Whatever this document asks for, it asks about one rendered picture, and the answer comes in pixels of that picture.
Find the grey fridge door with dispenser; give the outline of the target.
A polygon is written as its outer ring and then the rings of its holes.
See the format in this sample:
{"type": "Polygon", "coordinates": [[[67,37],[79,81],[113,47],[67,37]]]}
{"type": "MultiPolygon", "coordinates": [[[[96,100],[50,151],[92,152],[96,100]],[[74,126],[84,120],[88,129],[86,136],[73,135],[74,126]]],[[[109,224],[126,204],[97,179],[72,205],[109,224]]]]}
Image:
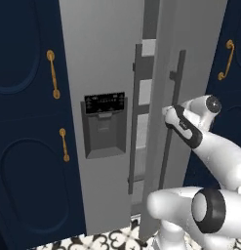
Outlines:
{"type": "Polygon", "coordinates": [[[88,235],[130,224],[133,63],[144,0],[60,0],[88,235]],[[86,96],[125,94],[125,108],[86,114],[86,96]]]}

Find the plain grey fridge door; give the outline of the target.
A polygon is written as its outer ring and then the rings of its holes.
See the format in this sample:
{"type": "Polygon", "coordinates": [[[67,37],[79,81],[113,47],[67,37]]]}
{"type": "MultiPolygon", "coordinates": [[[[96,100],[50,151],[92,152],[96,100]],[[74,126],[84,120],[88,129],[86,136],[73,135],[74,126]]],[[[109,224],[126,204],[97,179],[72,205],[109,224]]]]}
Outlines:
{"type": "MultiPolygon", "coordinates": [[[[227,0],[161,0],[157,25],[142,199],[159,188],[167,136],[162,108],[172,104],[180,50],[186,50],[178,104],[205,94],[227,0]]],[[[172,131],[162,188],[183,184],[190,148],[172,131]]]]}

